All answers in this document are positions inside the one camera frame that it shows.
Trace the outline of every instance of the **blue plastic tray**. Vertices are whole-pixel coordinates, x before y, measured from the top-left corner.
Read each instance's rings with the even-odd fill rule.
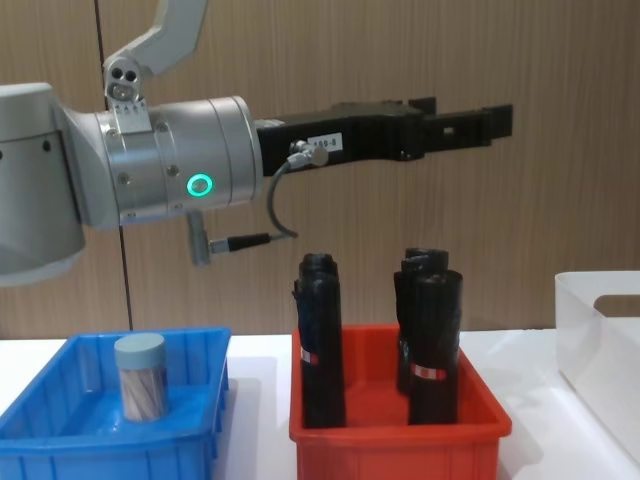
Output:
[[[166,418],[122,416],[113,344],[126,333],[73,337],[0,418],[0,479],[210,480],[231,332],[158,333],[167,344]]]

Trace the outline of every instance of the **gray lid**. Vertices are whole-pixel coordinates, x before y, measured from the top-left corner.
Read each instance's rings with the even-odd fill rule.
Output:
[[[134,333],[115,344],[116,365],[123,370],[144,370],[166,363],[164,337],[157,333]]]

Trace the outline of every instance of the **red plastic tray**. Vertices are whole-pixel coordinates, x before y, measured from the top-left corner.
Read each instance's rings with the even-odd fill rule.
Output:
[[[289,435],[298,480],[495,480],[511,419],[460,352],[458,423],[409,426],[396,391],[397,326],[343,328],[347,426],[305,429],[300,339],[293,333]]]

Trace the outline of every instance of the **cable connector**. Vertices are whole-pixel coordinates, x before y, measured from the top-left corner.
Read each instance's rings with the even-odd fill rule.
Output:
[[[324,147],[311,145],[303,140],[291,144],[287,162],[291,170],[298,170],[307,165],[324,167],[329,162],[329,152]]]
[[[209,252],[211,255],[219,253],[237,252],[245,248],[266,245],[280,237],[273,237],[268,233],[256,233],[254,235],[242,235],[239,237],[228,237],[221,240],[213,240],[209,242]]]

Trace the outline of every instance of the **white table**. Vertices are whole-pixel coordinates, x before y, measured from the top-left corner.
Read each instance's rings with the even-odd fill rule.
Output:
[[[62,343],[0,341],[0,411]],[[640,466],[558,373],[554,330],[463,333],[462,348],[513,421],[500,444],[501,480],[640,480]],[[295,480],[291,337],[233,337],[228,356],[231,389],[216,480]]]

